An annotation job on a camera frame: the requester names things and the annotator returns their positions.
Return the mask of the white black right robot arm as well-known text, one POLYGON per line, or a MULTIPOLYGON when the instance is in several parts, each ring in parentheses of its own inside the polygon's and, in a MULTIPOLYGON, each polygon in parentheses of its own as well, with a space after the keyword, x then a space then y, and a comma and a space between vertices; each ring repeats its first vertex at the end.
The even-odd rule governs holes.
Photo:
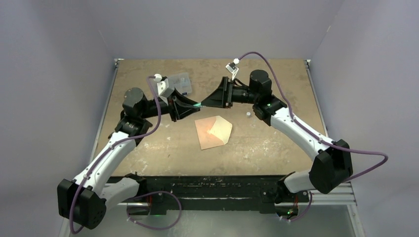
POLYGON ((310 126, 301 128, 297 116, 272 93, 272 80, 264 70, 254 70, 247 86, 238 86, 223 77, 218 88, 205 98, 205 107, 230 108, 233 103, 251 104, 255 116, 268 126, 282 132, 297 144, 313 161, 311 169, 293 172, 278 182, 277 194, 289 201, 300 191, 317 190, 328 194, 353 174, 349 145, 334 141, 310 126))

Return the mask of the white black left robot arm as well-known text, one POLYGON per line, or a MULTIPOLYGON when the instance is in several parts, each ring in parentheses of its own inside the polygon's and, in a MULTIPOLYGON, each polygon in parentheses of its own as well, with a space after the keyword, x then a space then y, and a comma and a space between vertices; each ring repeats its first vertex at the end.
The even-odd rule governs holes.
POLYGON ((103 220, 106 211, 125 200, 141 202, 152 196, 169 195, 181 207, 180 200, 171 192, 151 190, 147 180, 135 174, 125 175, 107 186, 119 164, 143 140, 160 126, 162 115, 172 121, 181 120, 200 111, 201 104, 175 89, 159 88, 148 100, 143 90, 134 87, 125 92, 120 120, 109 137, 107 145, 94 160, 72 180, 63 179, 57 187, 59 215, 69 220, 72 234, 84 228, 94 229, 103 220))

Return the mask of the aluminium frame rail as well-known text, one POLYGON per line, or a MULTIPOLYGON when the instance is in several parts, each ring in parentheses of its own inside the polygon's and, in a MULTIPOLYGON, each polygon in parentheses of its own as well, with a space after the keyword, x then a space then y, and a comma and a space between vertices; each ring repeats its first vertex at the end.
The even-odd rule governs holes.
POLYGON ((299 191, 296 194, 289 194, 284 197, 279 197, 272 185, 256 184, 255 182, 243 185, 222 184, 220 182, 214 184, 199 183, 197 186, 173 183, 169 184, 167 188, 181 201, 250 200, 280 205, 292 202, 309 203, 310 201, 316 205, 351 205, 356 203, 349 184, 340 185, 328 194, 311 190, 299 191))

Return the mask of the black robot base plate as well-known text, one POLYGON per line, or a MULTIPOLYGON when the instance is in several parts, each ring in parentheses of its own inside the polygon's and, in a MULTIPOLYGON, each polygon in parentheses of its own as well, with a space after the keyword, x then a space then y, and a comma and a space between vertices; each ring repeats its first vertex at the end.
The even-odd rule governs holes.
POLYGON ((287 214, 277 204, 308 202, 304 191, 289 193, 280 182, 284 175, 227 176, 138 176, 125 175, 134 181, 133 194, 123 195, 128 203, 145 202, 152 215, 168 210, 258 211, 261 214, 287 214))

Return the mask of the clear plastic organizer box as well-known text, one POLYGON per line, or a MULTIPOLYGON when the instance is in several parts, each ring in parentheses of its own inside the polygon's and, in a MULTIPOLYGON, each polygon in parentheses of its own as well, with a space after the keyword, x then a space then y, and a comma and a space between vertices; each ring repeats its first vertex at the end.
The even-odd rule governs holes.
POLYGON ((192 93, 191 80, 187 72, 170 75, 168 80, 174 84, 175 89, 180 94, 187 96, 192 93))

